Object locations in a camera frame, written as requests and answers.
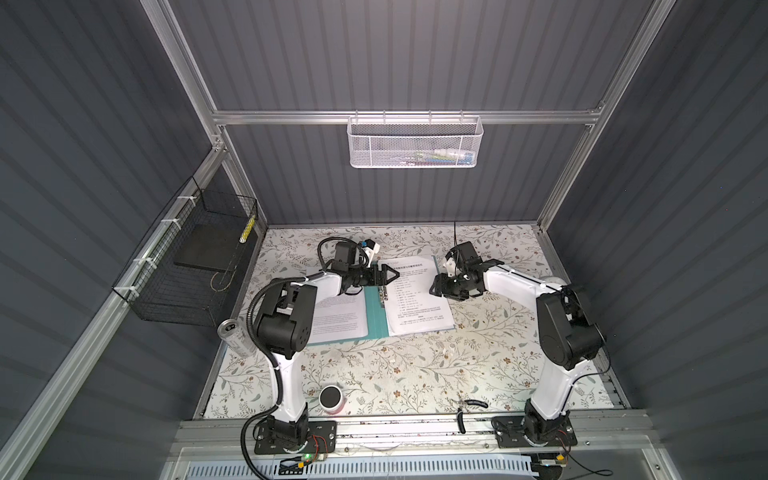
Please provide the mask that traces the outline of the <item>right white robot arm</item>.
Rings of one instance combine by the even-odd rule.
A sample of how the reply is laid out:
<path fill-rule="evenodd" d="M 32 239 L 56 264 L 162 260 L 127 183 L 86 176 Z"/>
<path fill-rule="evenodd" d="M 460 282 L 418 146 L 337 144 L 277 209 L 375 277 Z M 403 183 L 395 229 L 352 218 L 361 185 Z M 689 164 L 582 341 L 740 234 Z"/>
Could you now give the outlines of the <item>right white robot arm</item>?
<path fill-rule="evenodd" d="M 431 295 L 465 301 L 490 292 L 536 314 L 546 362 L 526 401 L 522 431 L 531 445 L 546 445 L 567 426 L 573 387 L 588 375 L 605 345 L 598 325 L 588 318 L 586 301 L 572 285 L 531 277 L 500 260 L 482 259 L 470 242 L 451 248 L 443 265 L 446 271 L 435 276 Z"/>

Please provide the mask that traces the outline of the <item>printed paper sheet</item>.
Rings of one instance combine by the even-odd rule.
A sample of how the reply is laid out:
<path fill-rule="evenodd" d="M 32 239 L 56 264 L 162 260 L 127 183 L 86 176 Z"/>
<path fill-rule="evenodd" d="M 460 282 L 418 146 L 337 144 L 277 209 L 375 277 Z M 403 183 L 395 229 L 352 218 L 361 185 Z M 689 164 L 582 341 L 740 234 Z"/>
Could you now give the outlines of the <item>printed paper sheet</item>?
<path fill-rule="evenodd" d="M 366 300 L 363 293 L 342 294 L 323 300 L 315 308 L 308 343 L 324 344 L 357 340 L 368 335 Z"/>

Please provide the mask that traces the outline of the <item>teal plastic folder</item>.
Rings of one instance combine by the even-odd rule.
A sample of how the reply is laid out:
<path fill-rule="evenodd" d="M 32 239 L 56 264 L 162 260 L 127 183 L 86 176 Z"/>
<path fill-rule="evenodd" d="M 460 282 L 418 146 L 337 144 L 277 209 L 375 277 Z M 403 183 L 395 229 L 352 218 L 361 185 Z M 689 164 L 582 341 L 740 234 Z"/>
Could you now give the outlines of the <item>teal plastic folder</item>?
<path fill-rule="evenodd" d="M 365 287 L 361 289 L 359 293 L 363 293 L 366 300 L 368 335 L 357 340 L 375 340 L 395 337 L 389 335 L 385 309 L 379 302 L 378 287 Z"/>

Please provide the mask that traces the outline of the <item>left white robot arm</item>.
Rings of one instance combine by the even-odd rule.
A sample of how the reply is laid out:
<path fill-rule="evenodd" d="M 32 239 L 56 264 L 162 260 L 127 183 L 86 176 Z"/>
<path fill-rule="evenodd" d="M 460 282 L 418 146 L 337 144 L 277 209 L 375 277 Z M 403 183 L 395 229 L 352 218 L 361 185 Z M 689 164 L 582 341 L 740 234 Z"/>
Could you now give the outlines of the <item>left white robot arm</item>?
<path fill-rule="evenodd" d="M 351 288 L 382 287 L 399 277 L 394 268 L 373 263 L 378 243 L 328 237 L 319 242 L 317 252 L 330 241 L 336 243 L 335 254 L 320 261 L 320 271 L 270 280 L 246 311 L 248 337 L 271 367 L 273 396 L 273 405 L 246 424 L 258 421 L 265 441 L 290 451 L 299 450 L 310 438 L 309 407 L 296 357 L 309 342 L 316 305 Z"/>

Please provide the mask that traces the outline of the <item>white paper sheets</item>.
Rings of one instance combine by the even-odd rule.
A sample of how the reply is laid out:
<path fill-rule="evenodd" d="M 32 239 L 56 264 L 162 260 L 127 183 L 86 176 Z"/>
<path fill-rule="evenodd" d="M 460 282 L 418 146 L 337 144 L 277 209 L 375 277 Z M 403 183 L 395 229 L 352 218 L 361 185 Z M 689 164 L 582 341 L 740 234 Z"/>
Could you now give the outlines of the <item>white paper sheets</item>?
<path fill-rule="evenodd" d="M 387 259 L 384 265 L 400 276 L 386 286 L 384 309 L 390 336 L 453 330 L 448 301 L 429 293 L 438 268 L 433 256 Z"/>

